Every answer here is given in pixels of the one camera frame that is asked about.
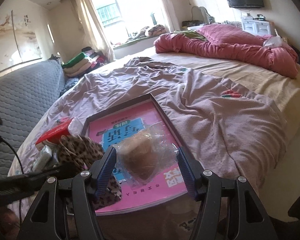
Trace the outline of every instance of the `leopard print pouch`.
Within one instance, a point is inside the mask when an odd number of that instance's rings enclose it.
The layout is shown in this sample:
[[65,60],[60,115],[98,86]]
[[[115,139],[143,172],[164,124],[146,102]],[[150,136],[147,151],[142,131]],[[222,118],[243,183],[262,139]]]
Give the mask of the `leopard print pouch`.
[[[102,146],[90,138],[83,136],[62,136],[58,160],[60,163],[71,162],[77,168],[77,173],[89,169],[93,162],[100,160],[104,155]],[[110,206],[122,199],[122,190],[119,182],[112,174],[105,194],[93,200],[94,210]],[[72,200],[67,201],[68,211],[72,212]]]

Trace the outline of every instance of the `metal screw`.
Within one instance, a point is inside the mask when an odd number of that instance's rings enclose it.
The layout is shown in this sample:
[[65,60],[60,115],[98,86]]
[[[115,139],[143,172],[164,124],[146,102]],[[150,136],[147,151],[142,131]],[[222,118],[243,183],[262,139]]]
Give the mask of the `metal screw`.
[[53,183],[53,182],[55,182],[55,177],[48,178],[48,183]]
[[204,170],[203,174],[206,175],[206,176],[211,176],[212,175],[212,171],[210,171],[210,170]]
[[245,183],[247,181],[247,179],[243,176],[238,177],[238,181]]
[[90,172],[89,172],[89,171],[81,171],[80,175],[81,175],[82,177],[87,177],[87,176],[90,175]]

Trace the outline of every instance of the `white drawer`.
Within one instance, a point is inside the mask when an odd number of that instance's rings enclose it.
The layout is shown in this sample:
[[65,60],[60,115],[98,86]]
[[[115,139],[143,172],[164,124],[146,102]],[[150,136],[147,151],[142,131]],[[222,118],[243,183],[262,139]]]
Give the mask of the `white drawer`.
[[248,33],[256,33],[257,32],[254,22],[242,22],[242,29]]
[[258,35],[271,34],[270,26],[266,23],[256,23]]

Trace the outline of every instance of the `tiled floor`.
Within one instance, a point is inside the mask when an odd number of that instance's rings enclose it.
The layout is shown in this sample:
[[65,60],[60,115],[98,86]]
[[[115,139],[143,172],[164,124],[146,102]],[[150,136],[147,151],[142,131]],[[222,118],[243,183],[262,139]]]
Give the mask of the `tiled floor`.
[[292,221],[288,210],[300,196],[300,127],[287,153],[272,170],[260,191],[260,198],[270,216]]

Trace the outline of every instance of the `white curtain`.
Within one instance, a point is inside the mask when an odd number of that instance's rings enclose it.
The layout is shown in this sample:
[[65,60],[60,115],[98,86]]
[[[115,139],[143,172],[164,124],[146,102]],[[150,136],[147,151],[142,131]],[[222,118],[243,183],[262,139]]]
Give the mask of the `white curtain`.
[[160,0],[160,2],[166,27],[170,32],[180,30],[179,21],[177,19],[172,2],[170,0]]
[[92,0],[75,0],[77,14],[89,39],[90,47],[96,51],[101,50],[110,61],[113,61],[113,49],[106,39],[104,28],[95,11]]

